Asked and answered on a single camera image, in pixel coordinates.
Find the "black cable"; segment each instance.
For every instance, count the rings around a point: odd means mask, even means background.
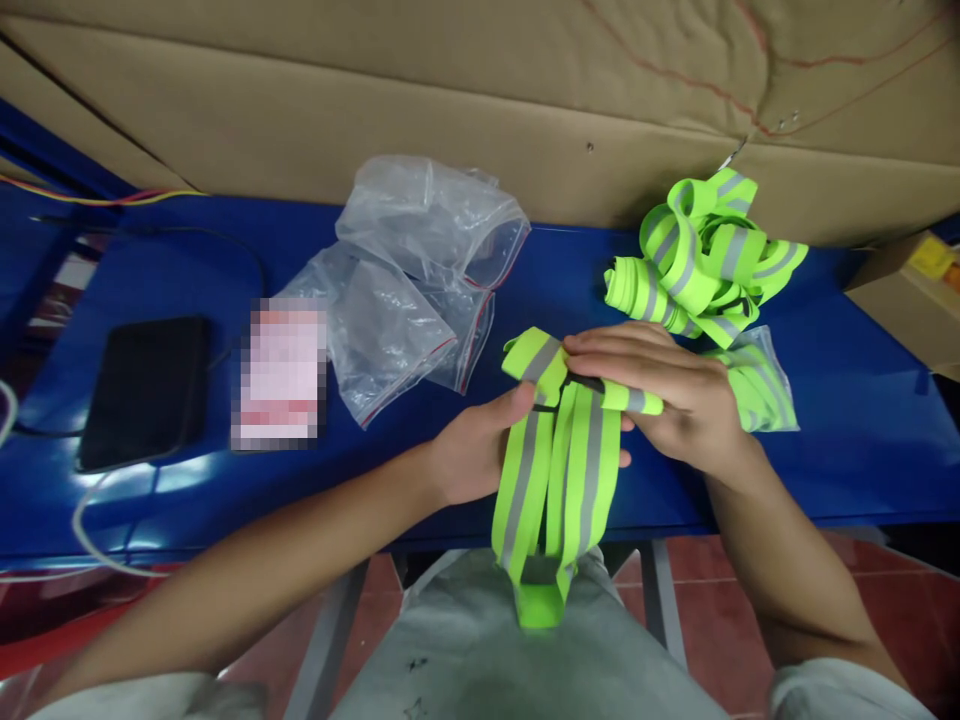
[[[83,428],[80,430],[64,430],[63,432],[57,432],[55,430],[37,430],[36,428],[27,427],[22,422],[17,420],[13,423],[13,432],[18,435],[29,435],[30,437],[46,437],[46,438],[67,438],[67,437],[80,437],[83,435]]]
[[[84,225],[83,223],[74,222],[68,218],[54,217],[50,215],[39,215],[30,218],[35,222],[46,223],[49,225],[61,225],[66,227],[76,228],[80,232],[84,233],[95,233],[97,235],[126,235],[128,237],[153,237],[156,235],[166,235],[173,233],[203,233],[207,235],[213,235],[224,240],[229,240],[238,247],[245,250],[254,262],[257,264],[257,273],[260,276],[260,297],[266,297],[267,295],[267,268],[263,264],[263,260],[257,254],[257,251],[254,250],[248,243],[244,242],[238,237],[229,235],[228,233],[220,232],[219,230],[211,230],[210,228],[192,226],[192,225],[174,225],[171,227],[134,227],[134,228],[114,228],[114,227],[96,227],[92,225]],[[218,367],[224,360],[226,360],[233,353],[233,350],[236,346],[236,342],[231,341],[228,343],[227,347],[217,355],[209,365],[207,365],[207,372],[214,370]],[[80,430],[69,430],[63,432],[57,431],[46,431],[46,430],[37,430],[36,428],[28,427],[23,423],[16,421],[13,424],[12,431],[19,435],[27,435],[29,437],[39,437],[39,438],[51,438],[51,439],[61,439],[61,438],[71,438],[71,437],[80,437],[83,434],[83,429]]]
[[[96,233],[98,235],[126,235],[128,237],[154,237],[157,235],[167,235],[173,233],[203,233],[206,235],[213,235],[214,237],[222,238],[223,240],[229,240],[233,244],[242,248],[253,258],[253,261],[257,264],[257,273],[260,276],[260,297],[267,296],[267,268],[263,264],[263,260],[257,254],[257,251],[254,250],[248,243],[241,240],[238,237],[234,237],[228,233],[220,232],[219,230],[211,230],[210,228],[194,226],[194,225],[173,225],[170,227],[133,227],[133,228],[111,228],[111,227],[95,227],[90,225],[84,225],[82,223],[73,222],[67,218],[52,217],[49,215],[40,215],[31,218],[36,222],[48,223],[51,225],[66,225],[70,227],[75,227],[77,230],[87,233]],[[226,360],[233,353],[233,350],[236,346],[236,342],[231,342],[227,345],[224,350],[217,355],[209,365],[207,365],[207,372],[216,369],[224,360]]]

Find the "black phone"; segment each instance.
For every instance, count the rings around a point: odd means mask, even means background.
[[[210,324],[199,316],[111,331],[80,438],[77,470],[166,457],[203,431]]]

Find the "white sleeve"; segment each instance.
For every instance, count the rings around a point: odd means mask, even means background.
[[[82,690],[30,720],[263,720],[265,700],[258,685],[173,673]]]
[[[879,673],[837,658],[783,668],[770,689],[774,720],[936,720],[913,695]]]

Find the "small cardboard box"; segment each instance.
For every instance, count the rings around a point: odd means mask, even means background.
[[[960,292],[947,281],[956,263],[924,231],[876,251],[846,293],[928,368],[960,382]]]

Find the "reflective strap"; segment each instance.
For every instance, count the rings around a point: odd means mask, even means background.
[[[605,406],[642,399],[662,409],[662,401],[622,385],[611,385],[608,397],[606,386],[601,395],[565,382],[566,352],[537,328],[506,349],[505,372],[535,382],[541,404],[548,394],[558,400],[556,412],[532,412],[510,429],[491,543],[513,583],[521,627],[551,628],[563,618],[577,560],[603,535],[616,489],[621,411]]]
[[[663,412],[663,400],[658,396],[636,388],[628,388],[613,380],[603,379],[604,410],[635,412],[642,415],[659,415]]]
[[[737,398],[740,423],[747,432],[794,430],[797,416],[790,388],[776,359],[758,344],[738,341],[730,350],[705,353],[723,362]]]
[[[756,192],[755,182],[729,167],[706,182],[676,183],[643,219],[643,258],[616,258],[604,274],[606,303],[730,347],[807,254],[805,245],[768,241],[746,217]]]
[[[700,329],[687,311],[677,305],[660,285],[657,269],[642,258],[614,258],[614,266],[603,276],[607,284],[604,301],[634,320],[663,325],[672,333],[698,337]]]

